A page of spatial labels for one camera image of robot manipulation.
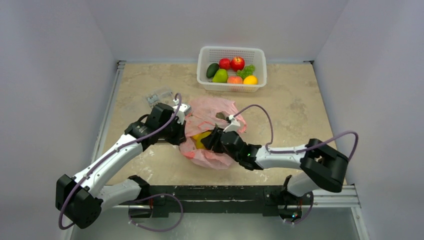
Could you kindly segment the fake peach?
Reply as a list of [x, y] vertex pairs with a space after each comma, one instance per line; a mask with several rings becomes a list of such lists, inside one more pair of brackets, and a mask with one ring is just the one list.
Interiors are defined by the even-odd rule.
[[240, 76], [229, 76], [227, 79], [228, 84], [243, 84], [243, 79]]

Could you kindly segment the yellow orange fake fruit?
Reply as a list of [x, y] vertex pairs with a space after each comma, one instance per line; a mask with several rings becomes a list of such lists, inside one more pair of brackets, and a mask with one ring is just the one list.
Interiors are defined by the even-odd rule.
[[258, 82], [258, 78], [254, 75], [249, 75], [243, 80], [244, 85], [257, 85]]

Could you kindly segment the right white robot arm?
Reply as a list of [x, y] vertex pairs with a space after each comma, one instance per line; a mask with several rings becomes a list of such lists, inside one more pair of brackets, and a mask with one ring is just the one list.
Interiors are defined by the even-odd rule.
[[226, 154], [250, 171], [271, 168], [300, 170], [299, 174], [286, 178], [280, 191], [282, 200], [288, 204], [318, 189], [341, 192], [349, 163], [347, 156], [316, 138], [295, 147], [267, 147], [248, 144], [237, 132], [225, 132], [217, 127], [200, 141], [207, 150]]

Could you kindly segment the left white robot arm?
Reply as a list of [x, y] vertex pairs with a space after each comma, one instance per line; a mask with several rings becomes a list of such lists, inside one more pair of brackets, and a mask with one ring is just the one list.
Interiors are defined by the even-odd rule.
[[62, 175], [56, 182], [55, 207], [60, 211], [58, 226], [85, 229], [106, 210], [122, 204], [142, 205], [167, 193], [152, 194], [149, 183], [138, 175], [129, 176], [119, 184], [108, 181], [129, 161], [143, 153], [158, 140], [179, 146], [186, 141], [185, 117], [191, 106], [176, 102], [175, 106], [156, 104], [149, 114], [132, 122], [118, 141], [91, 165], [74, 176]]

